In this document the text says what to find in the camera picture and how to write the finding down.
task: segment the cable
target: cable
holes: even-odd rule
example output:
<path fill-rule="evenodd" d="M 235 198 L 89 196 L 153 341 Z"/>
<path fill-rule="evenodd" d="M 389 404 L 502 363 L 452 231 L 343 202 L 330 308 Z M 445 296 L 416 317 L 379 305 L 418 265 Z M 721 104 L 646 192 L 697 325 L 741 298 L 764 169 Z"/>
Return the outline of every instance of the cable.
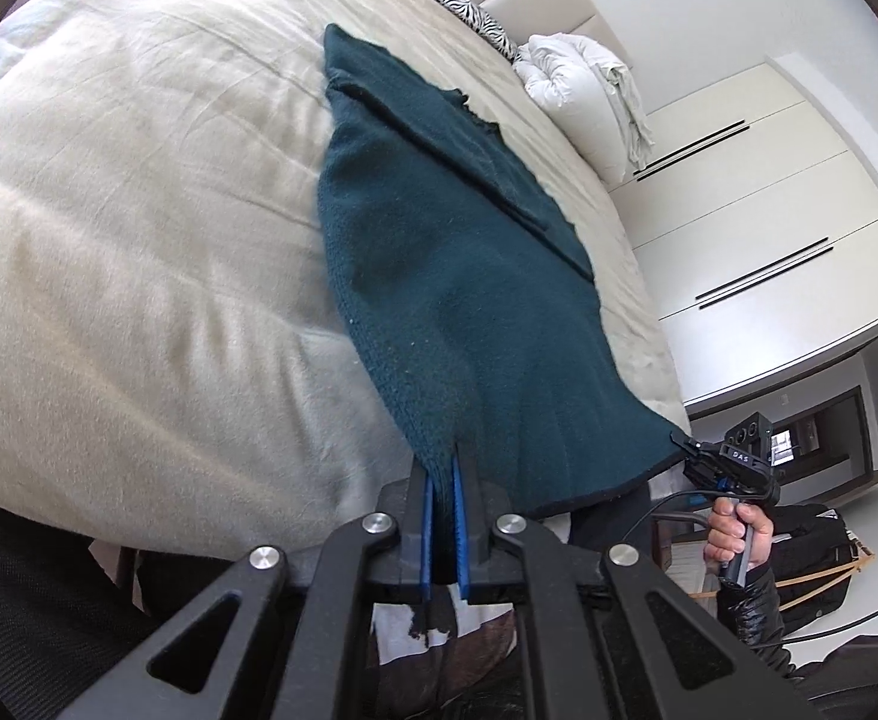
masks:
<path fill-rule="evenodd" d="M 662 520 L 668 522 L 691 522 L 704 530 L 709 530 L 709 519 L 703 517 L 702 514 L 695 514 L 695 512 L 653 512 L 652 518 L 656 522 Z"/>
<path fill-rule="evenodd" d="M 855 622 L 850 622 L 848 625 L 842 625 L 838 628 L 833 628 L 830 631 L 823 631 L 821 632 L 821 634 L 808 634 L 804 637 L 787 638 L 786 640 L 776 642 L 775 644 L 754 644 L 752 645 L 752 649 L 765 650 L 769 647 L 784 647 L 787 644 L 799 644 L 800 642 L 812 641 L 816 640 L 817 638 L 832 637 L 836 634 L 842 634 L 842 632 L 848 631 L 850 628 L 855 628 L 856 626 L 862 625 L 862 623 L 867 623 L 874 617 L 878 617 L 878 611 L 874 611 L 872 614 L 866 614 L 864 617 L 855 620 Z"/>
<path fill-rule="evenodd" d="M 629 541 L 629 536 L 632 536 L 633 531 L 635 531 L 636 528 L 639 527 L 639 525 L 642 525 L 642 523 L 644 523 L 644 521 L 647 520 L 647 517 L 652 517 L 652 515 L 655 514 L 656 509 L 658 509 L 662 504 L 667 503 L 668 501 L 671 501 L 673 498 L 678 498 L 680 495 L 702 495 L 703 497 L 706 497 L 706 498 L 728 498 L 728 497 L 732 496 L 732 497 L 738 497 L 738 499 L 740 501 L 761 500 L 760 498 L 749 497 L 749 496 L 745 496 L 745 497 L 736 496 L 735 493 L 719 493 L 719 491 L 717 491 L 717 490 L 679 490 L 677 493 L 672 493 L 671 495 L 666 495 L 665 498 L 658 499 L 658 501 L 656 501 L 656 503 L 653 504 L 653 507 L 651 509 L 649 509 L 648 512 L 646 512 L 645 514 L 642 514 L 642 517 L 639 517 L 639 519 L 637 519 L 633 523 L 632 527 L 629 528 L 629 530 L 625 532 L 625 536 L 623 536 L 623 538 L 621 538 L 621 540 L 623 542 Z"/>

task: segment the zebra print pillow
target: zebra print pillow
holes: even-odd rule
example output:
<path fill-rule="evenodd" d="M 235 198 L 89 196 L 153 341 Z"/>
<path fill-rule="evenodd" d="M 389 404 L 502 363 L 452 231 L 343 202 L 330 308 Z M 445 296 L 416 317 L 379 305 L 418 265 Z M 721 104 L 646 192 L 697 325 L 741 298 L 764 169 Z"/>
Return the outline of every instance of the zebra print pillow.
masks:
<path fill-rule="evenodd" d="M 460 20 L 471 28 L 476 34 L 485 38 L 486 42 L 503 55 L 510 62 L 516 58 L 518 48 L 492 16 L 486 13 L 472 0 L 436 0 L 450 13 L 457 15 Z"/>

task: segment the white wardrobe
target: white wardrobe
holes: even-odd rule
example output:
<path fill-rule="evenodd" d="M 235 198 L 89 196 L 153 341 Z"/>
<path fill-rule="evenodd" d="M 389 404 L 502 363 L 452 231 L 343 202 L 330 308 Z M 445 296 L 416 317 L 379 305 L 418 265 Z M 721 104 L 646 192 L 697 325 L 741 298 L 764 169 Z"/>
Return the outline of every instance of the white wardrobe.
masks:
<path fill-rule="evenodd" d="M 650 117 L 646 170 L 612 191 L 694 412 L 878 331 L 878 189 L 772 67 Z"/>

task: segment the beige bedspread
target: beige bedspread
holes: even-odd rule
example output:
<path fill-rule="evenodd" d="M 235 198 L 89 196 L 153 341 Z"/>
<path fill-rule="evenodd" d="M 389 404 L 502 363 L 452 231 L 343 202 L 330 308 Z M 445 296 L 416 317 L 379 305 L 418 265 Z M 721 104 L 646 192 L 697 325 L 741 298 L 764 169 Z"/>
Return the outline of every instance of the beige bedspread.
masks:
<path fill-rule="evenodd" d="M 34 0 L 0 27 L 1 506 L 234 557 L 407 474 L 326 283 L 329 22 L 500 122 L 589 251 L 626 384 L 687 424 L 609 196 L 435 2 Z"/>

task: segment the black bag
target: black bag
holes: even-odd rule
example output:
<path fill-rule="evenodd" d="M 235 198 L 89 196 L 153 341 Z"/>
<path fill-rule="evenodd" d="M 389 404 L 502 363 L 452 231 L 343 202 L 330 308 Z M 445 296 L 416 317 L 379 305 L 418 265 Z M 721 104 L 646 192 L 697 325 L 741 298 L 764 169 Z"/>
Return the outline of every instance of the black bag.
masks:
<path fill-rule="evenodd" d="M 858 548 L 849 538 L 845 521 L 838 512 L 822 504 L 778 506 L 770 512 L 776 536 L 789 533 L 791 538 L 772 545 L 769 562 L 776 581 L 814 574 L 836 565 L 845 565 L 858 557 Z M 805 595 L 835 579 L 835 574 L 791 584 L 778 589 L 778 603 Z M 846 600 L 850 579 L 783 611 L 786 635 L 810 624 L 823 614 L 837 610 Z"/>

